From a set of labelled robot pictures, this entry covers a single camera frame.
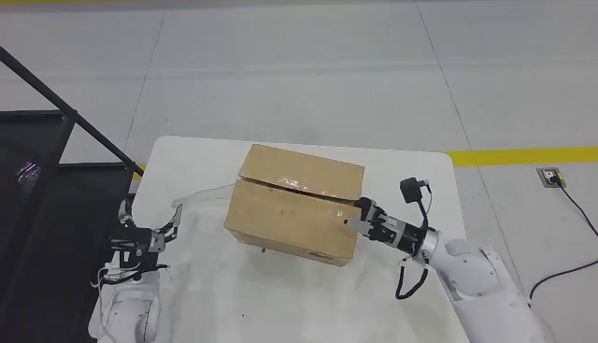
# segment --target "cardboard box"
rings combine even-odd
[[[224,227],[239,242],[326,264],[353,258],[364,167],[289,150],[253,145]]]

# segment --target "black wire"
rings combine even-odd
[[[577,209],[579,209],[579,211],[581,212],[581,214],[583,215],[583,218],[586,219],[586,222],[588,223],[588,225],[590,226],[591,230],[596,234],[596,236],[598,236],[598,231],[596,231],[596,228],[594,227],[594,225],[591,224],[590,219],[588,218],[588,215],[586,215],[586,212],[584,212],[584,210],[579,206],[579,204],[571,197],[571,195],[569,195],[569,193],[564,189],[564,187],[562,186],[562,182],[560,179],[555,180],[555,183],[561,188],[561,190],[564,192],[564,194],[569,198],[569,200],[571,200],[571,203],[573,203]],[[558,276],[563,276],[565,274],[569,274],[569,273],[573,273],[573,272],[577,272],[577,270],[581,270],[581,269],[585,269],[587,267],[590,267],[592,265],[596,265],[598,264],[598,260],[594,260],[591,263],[585,264],[585,265],[581,265],[578,266],[576,268],[573,269],[569,269],[569,270],[565,270],[559,273],[555,273],[551,276],[548,276],[546,278],[540,279],[532,288],[532,291],[530,292],[530,300],[532,300],[532,298],[534,298],[534,293],[535,290],[544,282],[546,282],[547,280],[551,280],[554,279]]]
[[[591,221],[588,218],[588,215],[586,214],[586,212],[584,212],[583,209],[581,209],[581,207],[579,206],[579,204],[575,200],[573,200],[573,198],[571,197],[571,195],[562,186],[562,183],[559,184],[559,187],[564,192],[564,194],[567,195],[567,197],[569,198],[569,200],[571,200],[571,203],[573,203],[577,207],[577,209],[579,209],[579,211],[583,215],[583,218],[586,219],[586,222],[590,226],[591,230],[596,234],[596,236],[598,236],[598,231],[596,231],[596,228],[594,227],[594,225],[591,224]]]
[[[548,276],[548,277],[546,277],[546,278],[544,278],[544,279],[540,280],[539,282],[537,282],[537,283],[536,283],[536,284],[533,286],[533,288],[532,288],[532,291],[530,292],[530,300],[532,300],[532,298],[534,297],[535,289],[537,289],[537,288],[538,288],[538,286],[540,286],[542,283],[546,282],[547,280],[550,280],[550,279],[553,279],[553,278],[555,278],[555,277],[562,276],[562,275],[565,275],[565,274],[569,274],[569,273],[577,272],[577,270],[585,269],[585,268],[587,268],[587,267],[590,267],[590,266],[592,266],[592,265],[596,265],[596,264],[598,264],[598,260],[596,260],[596,261],[593,261],[593,262],[591,262],[591,263],[589,263],[589,264],[585,264],[585,265],[582,265],[582,266],[578,266],[578,267],[576,267],[576,268],[574,268],[574,269],[565,270],[564,272],[553,274],[552,276]]]
[[[426,265],[428,263],[430,263],[430,260],[428,259],[424,259],[424,262],[426,263]],[[409,290],[406,294],[401,295],[401,289],[403,288],[403,277],[405,275],[405,266],[402,264],[401,265],[401,274],[399,275],[399,285],[396,287],[396,292],[394,293],[394,297],[396,297],[398,300],[405,300],[408,297],[413,296],[413,294],[420,289],[420,287],[423,285],[423,282],[426,281],[426,278],[428,278],[428,268],[425,267],[423,269],[423,273],[421,273],[421,278],[420,281],[418,281],[418,283],[416,283],[411,290]]]
[[[165,269],[167,267],[168,267],[168,265],[158,264],[158,265],[155,265],[155,266],[151,266],[151,267],[149,267],[147,269],[137,270],[133,274],[131,274],[131,275],[127,276],[127,277],[123,277],[121,279],[115,279],[115,280],[112,280],[112,279],[101,279],[101,283],[103,283],[103,284],[109,284],[109,285],[117,285],[117,284],[120,284],[120,283],[124,283],[127,280],[129,280],[129,279],[133,279],[133,278],[135,278],[137,276],[141,276],[144,273],[152,272],[152,271],[158,270],[158,269]]]

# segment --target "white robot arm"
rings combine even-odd
[[[356,203],[362,209],[361,218],[349,219],[345,224],[370,240],[401,250],[414,261],[434,269],[471,343],[546,342],[539,318],[496,250],[482,249],[465,239],[445,243],[440,232],[428,227],[420,192],[420,187],[426,185],[426,181],[415,179],[401,183],[406,202],[420,205],[424,216],[422,227],[387,215],[367,198]],[[405,295],[399,294],[401,276],[396,297],[412,295],[425,280],[427,271],[424,272],[421,281]]]

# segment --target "black cable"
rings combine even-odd
[[[537,282],[537,283],[536,283],[536,284],[533,286],[533,288],[532,288],[532,291],[530,292],[530,300],[532,300],[532,298],[534,297],[535,289],[537,289],[537,288],[538,288],[538,286],[540,286],[542,283],[546,282],[547,280],[550,280],[550,279],[553,279],[553,278],[555,278],[555,277],[562,276],[562,275],[565,275],[565,274],[569,274],[569,273],[577,272],[577,270],[585,269],[585,268],[587,268],[587,267],[590,267],[590,266],[592,266],[592,265],[596,265],[596,264],[598,264],[598,260],[596,260],[596,261],[593,261],[593,262],[591,262],[591,263],[589,263],[589,264],[585,264],[585,265],[582,265],[582,266],[578,266],[578,267],[576,267],[576,268],[574,268],[574,269],[565,270],[564,272],[553,274],[552,276],[548,276],[548,277],[546,277],[546,278],[544,278],[544,279],[540,280],[539,282]]]
[[[560,179],[559,177],[552,177],[552,178],[550,179],[550,181],[551,181],[552,183],[556,183],[556,184],[557,184],[557,185],[558,185],[558,186],[561,188],[561,190],[562,190],[562,191],[564,192],[564,194],[565,194],[565,195],[566,195],[566,196],[569,198],[569,200],[571,201],[571,203],[573,203],[573,204],[574,204],[574,205],[577,207],[577,209],[579,209],[579,211],[580,211],[580,212],[581,212],[581,214],[583,215],[583,218],[584,218],[584,219],[586,219],[586,222],[587,222],[587,223],[588,223],[588,225],[590,226],[591,230],[592,230],[592,231],[593,231],[593,232],[596,234],[596,236],[598,236],[598,231],[596,231],[596,228],[594,227],[594,225],[592,225],[592,224],[591,224],[591,221],[590,221],[590,219],[588,218],[588,215],[587,215],[587,214],[586,214],[586,212],[584,212],[584,210],[583,210],[583,209],[582,209],[582,208],[579,206],[579,204],[578,204],[578,203],[577,203],[577,202],[576,202],[576,201],[575,201],[575,200],[574,200],[574,199],[571,197],[571,195],[569,195],[569,193],[568,193],[568,192],[567,192],[567,191],[564,189],[564,187],[562,186],[561,179]],[[564,270],[564,271],[562,271],[562,272],[555,273],[555,274],[553,274],[553,275],[551,275],[551,276],[548,276],[548,277],[546,277],[546,278],[540,279],[540,280],[539,280],[539,281],[538,281],[538,282],[537,282],[537,283],[536,283],[536,284],[535,284],[535,285],[532,287],[532,291],[530,292],[530,300],[532,300],[532,298],[534,297],[535,290],[536,290],[536,289],[537,289],[537,288],[538,288],[538,287],[539,287],[539,286],[540,286],[542,283],[546,282],[547,280],[551,280],[551,279],[554,279],[554,278],[556,278],[556,277],[558,277],[558,276],[563,276],[563,275],[565,275],[565,274],[569,274],[569,273],[577,272],[577,270],[582,270],[582,269],[585,269],[585,268],[587,268],[587,267],[590,267],[590,266],[592,266],[592,265],[596,265],[596,264],[598,264],[598,260],[594,260],[594,261],[592,261],[591,263],[588,263],[588,264],[585,264],[585,265],[581,265],[581,266],[578,266],[578,267],[576,267],[576,268],[573,268],[573,269]]]
[[[584,212],[583,209],[581,209],[581,207],[579,206],[579,204],[575,200],[573,200],[573,198],[571,197],[571,195],[564,189],[564,187],[562,186],[562,183],[560,181],[557,182],[557,184],[559,185],[559,187],[561,188],[561,190],[564,192],[564,194],[567,195],[567,197],[569,198],[569,200],[571,200],[571,203],[573,203],[577,207],[577,209],[579,209],[579,211],[583,215],[583,218],[586,219],[586,222],[590,226],[591,230],[596,234],[596,236],[598,236],[598,231],[596,231],[596,228],[594,227],[594,225],[591,224],[591,221],[588,218],[588,215],[586,214],[586,212]]]
[[[421,224],[421,230],[426,233],[428,231],[428,214],[426,209],[423,207],[421,200],[418,200],[418,206],[420,207],[421,215],[423,216],[423,223]]]
[[[426,263],[426,265],[428,263],[430,263],[430,260],[428,259],[424,259],[424,262]],[[417,290],[420,289],[420,287],[423,285],[423,282],[426,281],[426,278],[428,278],[428,267],[424,267],[423,268],[423,273],[421,273],[421,278],[420,281],[418,281],[418,283],[416,283],[411,290],[409,290],[406,294],[401,295],[401,289],[403,288],[403,277],[405,275],[405,265],[401,264],[401,274],[399,275],[399,285],[396,287],[396,292],[394,293],[394,297],[396,297],[398,300],[405,300],[408,297],[411,297]]]
[[[133,274],[131,274],[131,275],[127,276],[127,277],[123,277],[121,279],[115,279],[115,280],[112,280],[112,279],[101,279],[101,283],[102,284],[109,284],[109,285],[117,285],[117,284],[120,284],[120,283],[124,283],[127,280],[129,280],[129,279],[133,279],[133,278],[135,278],[137,276],[141,276],[144,273],[153,272],[154,270],[158,270],[158,269],[166,269],[167,267],[168,267],[168,265],[166,265],[166,264],[158,264],[158,265],[155,265],[155,266],[148,267],[147,269],[137,270]]]

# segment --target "white table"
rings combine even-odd
[[[253,142],[165,136],[156,141],[139,186],[137,225],[157,227],[172,201],[235,181]],[[401,220],[420,224],[399,181],[428,179],[430,224],[446,238],[465,237],[450,158],[442,153],[264,143],[365,166],[363,195]],[[428,197],[424,195],[424,204]],[[410,299],[394,299],[398,250],[359,237],[344,267],[238,243],[224,227],[228,200],[184,209],[179,238],[160,263],[163,311],[172,316],[158,341],[172,342],[468,342],[433,272]],[[421,274],[406,269],[407,290]]]

